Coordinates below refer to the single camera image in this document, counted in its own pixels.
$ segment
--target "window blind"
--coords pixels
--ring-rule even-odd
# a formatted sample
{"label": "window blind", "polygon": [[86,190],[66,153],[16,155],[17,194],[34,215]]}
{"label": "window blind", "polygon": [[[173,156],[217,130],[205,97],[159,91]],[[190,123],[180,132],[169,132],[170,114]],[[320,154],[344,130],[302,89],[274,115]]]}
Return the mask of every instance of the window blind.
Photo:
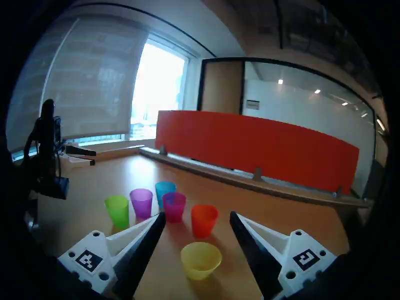
{"label": "window blind", "polygon": [[7,118],[7,146],[23,148],[46,99],[64,139],[130,130],[135,79],[148,33],[113,17],[56,23],[18,79]]}
{"label": "window blind", "polygon": [[7,147],[11,152],[22,150],[34,128],[49,67],[73,23],[73,20],[62,21],[49,28],[21,70],[7,116]]}
{"label": "window blind", "polygon": [[66,139],[130,130],[135,79],[148,33],[114,18],[80,19],[50,70],[44,99],[55,102]]}

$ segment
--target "red divider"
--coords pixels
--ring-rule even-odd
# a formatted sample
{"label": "red divider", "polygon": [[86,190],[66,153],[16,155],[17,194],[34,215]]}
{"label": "red divider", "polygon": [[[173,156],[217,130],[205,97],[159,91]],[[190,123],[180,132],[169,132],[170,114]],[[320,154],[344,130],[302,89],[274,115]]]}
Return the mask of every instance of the red divider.
{"label": "red divider", "polygon": [[160,111],[155,147],[219,167],[344,194],[356,173],[359,149],[304,127],[238,114]]}

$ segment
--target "orange cup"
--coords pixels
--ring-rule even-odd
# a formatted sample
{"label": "orange cup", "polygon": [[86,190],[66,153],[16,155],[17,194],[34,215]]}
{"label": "orange cup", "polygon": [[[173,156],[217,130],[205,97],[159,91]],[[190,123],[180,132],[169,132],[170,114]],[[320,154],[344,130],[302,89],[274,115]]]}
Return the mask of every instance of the orange cup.
{"label": "orange cup", "polygon": [[218,210],[212,205],[195,205],[191,209],[191,229],[197,238],[210,235],[217,222]]}

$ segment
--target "green cup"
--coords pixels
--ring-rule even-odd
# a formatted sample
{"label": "green cup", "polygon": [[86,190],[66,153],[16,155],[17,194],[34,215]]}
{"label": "green cup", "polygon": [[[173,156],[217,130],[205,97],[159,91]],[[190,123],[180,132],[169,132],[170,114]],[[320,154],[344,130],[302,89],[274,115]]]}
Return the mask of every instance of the green cup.
{"label": "green cup", "polygon": [[105,199],[105,208],[115,227],[120,229],[129,226],[128,199],[124,196],[111,196]]}

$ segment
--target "table surface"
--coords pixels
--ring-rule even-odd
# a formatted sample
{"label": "table surface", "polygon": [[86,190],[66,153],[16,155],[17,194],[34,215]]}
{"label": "table surface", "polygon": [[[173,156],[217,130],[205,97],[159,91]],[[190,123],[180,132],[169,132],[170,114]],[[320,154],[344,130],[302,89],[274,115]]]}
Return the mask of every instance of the table surface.
{"label": "table surface", "polygon": [[[260,299],[260,289],[229,223],[231,211],[286,235],[302,229],[335,255],[349,250],[345,230],[331,207],[242,189],[140,155],[72,169],[63,176],[70,180],[67,200],[40,196],[38,202],[43,246],[55,256],[93,230],[106,236],[118,232],[104,205],[108,196],[123,195],[129,199],[131,190],[149,189],[153,192],[152,215],[155,215],[159,212],[157,182],[172,181],[177,191],[186,195],[183,222],[165,225],[134,295],[136,300]],[[202,241],[220,249],[222,263],[203,281],[187,279],[180,260],[181,249],[196,241],[190,216],[196,204],[211,204],[219,211],[212,235]],[[135,213],[130,202],[129,205],[129,222],[134,225]]]}

